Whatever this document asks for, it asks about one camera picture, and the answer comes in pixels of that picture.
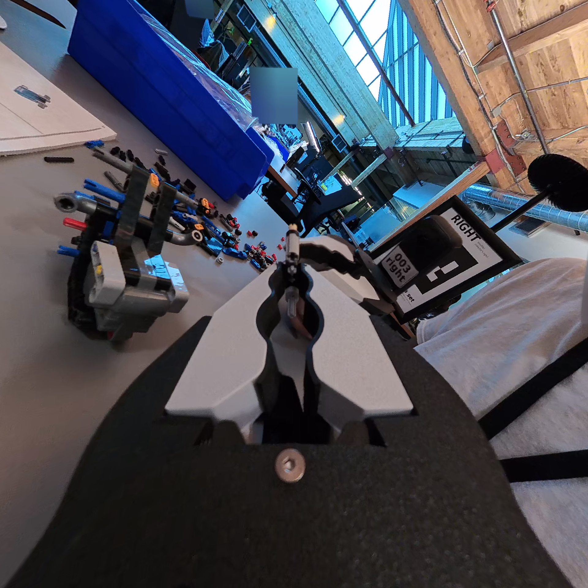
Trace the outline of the blue plastic bin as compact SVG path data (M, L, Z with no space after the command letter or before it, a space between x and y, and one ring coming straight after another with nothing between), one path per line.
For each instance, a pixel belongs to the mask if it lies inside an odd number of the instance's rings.
M241 127L139 14L138 1L74 1L69 54L225 201L258 186L274 152Z

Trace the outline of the white instruction booklet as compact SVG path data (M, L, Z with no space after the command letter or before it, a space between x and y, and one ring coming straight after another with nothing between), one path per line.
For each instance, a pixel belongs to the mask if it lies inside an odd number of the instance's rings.
M114 130L1 44L1 156L116 138Z

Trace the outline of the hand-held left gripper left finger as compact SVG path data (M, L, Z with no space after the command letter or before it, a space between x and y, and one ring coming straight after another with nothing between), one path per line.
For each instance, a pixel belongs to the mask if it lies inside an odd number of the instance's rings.
M281 321L280 278L275 264L213 314L165 405L168 415L230 421L246 443L262 442L283 386L295 382L286 348L270 338Z

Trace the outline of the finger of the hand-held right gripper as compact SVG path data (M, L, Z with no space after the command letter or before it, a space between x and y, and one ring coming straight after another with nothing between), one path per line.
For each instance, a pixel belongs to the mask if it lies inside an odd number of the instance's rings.
M335 269L319 270L318 273L358 305L365 301L368 303L373 303L374 300L381 301L375 288L364 276L354 278L348 273L341 273Z
M301 263L317 271L335 270L351 277L362 276L363 265L356 257L355 247L336 235L304 238L299 244Z

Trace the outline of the pile of small lego pins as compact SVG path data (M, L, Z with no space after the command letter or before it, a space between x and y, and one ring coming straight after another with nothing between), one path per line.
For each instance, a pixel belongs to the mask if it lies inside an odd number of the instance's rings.
M248 261L258 271L277 261L263 242L251 245L245 241L257 239L256 231L242 232L236 217L219 213L216 204L204 197L197 198L192 182L172 183L162 155L153 168L146 168L130 150L115 146L106 151L102 141L85 145L95 158L123 172L126 178L121 183L106 172L112 187L86 179L83 192L55 196L60 212L80 212L86 218L64 218L65 226L81 234L72 239L75 248L60 246L60 254L76 258L89 247L84 245L86 241L99 241L116 246L121 256L129 256L130 243L137 238L152 255L160 254L167 242L200 247L218 263L228 256Z

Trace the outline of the black office chair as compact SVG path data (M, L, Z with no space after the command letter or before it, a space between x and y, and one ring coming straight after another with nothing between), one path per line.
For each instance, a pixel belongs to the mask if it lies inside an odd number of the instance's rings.
M266 198L268 205L287 224L298 222L299 211L290 199L287 191L276 181L269 180L262 185L262 196Z

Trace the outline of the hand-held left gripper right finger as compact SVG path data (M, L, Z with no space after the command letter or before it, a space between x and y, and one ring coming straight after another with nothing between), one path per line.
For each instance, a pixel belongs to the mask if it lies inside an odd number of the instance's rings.
M305 320L314 332L306 350L305 415L338 431L353 421L409 415L413 403L370 314L322 272L301 269L309 280Z

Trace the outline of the small black grey lego assembly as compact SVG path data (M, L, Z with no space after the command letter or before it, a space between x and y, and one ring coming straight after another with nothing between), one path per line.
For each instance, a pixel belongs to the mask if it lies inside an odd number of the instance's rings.
M290 321L297 316L301 293L305 291L304 275L300 268L300 237L297 224L290 224L285 236L285 260L282 277L285 288L286 313Z

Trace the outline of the partly built grey lego model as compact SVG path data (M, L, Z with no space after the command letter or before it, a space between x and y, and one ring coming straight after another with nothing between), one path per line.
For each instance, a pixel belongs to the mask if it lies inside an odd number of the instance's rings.
M92 180L92 192L62 193L54 198L63 213L80 212L83 221L64 217L63 225L78 232L71 246L57 253L72 259L67 281L67 317L87 336L112 343L144 334L155 320L179 313L189 291L178 268L162 257L166 243L195 246L202 243L201 228L171 231L169 222L176 200L193 204L170 184L159 181L149 217L143 202L155 174L129 162L109 165L126 174L122 190Z

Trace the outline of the metal ventilation duct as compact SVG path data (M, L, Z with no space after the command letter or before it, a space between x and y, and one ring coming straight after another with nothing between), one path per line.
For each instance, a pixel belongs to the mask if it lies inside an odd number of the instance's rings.
M492 208L513 212L523 206L530 196L520 195L508 190L495 189L494 187L475 183L459 194L464 202L474 201L489 205ZM544 222L558 224L562 227L587 232L587 211L570 212L559 209L547 202L541 201L526 214Z

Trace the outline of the black ribbed disc on rod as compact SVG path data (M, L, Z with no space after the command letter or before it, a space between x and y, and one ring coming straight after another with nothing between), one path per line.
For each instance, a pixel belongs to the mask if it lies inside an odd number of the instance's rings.
M537 195L493 225L491 230L495 233L545 199L561 210L587 210L587 169L577 161L548 153L535 158L527 171L527 178Z

